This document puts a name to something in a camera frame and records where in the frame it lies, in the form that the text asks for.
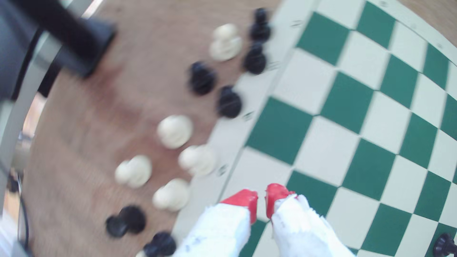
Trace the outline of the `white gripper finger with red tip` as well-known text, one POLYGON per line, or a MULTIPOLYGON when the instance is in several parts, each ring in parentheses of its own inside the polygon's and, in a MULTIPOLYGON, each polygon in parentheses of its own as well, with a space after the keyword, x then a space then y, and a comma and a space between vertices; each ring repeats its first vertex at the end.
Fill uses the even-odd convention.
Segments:
POLYGON ((238 257, 256 221, 258 193, 248 189, 207 207, 174 257, 238 257))
POLYGON ((308 199, 284 185, 266 188, 266 216, 282 257, 354 257, 308 199))

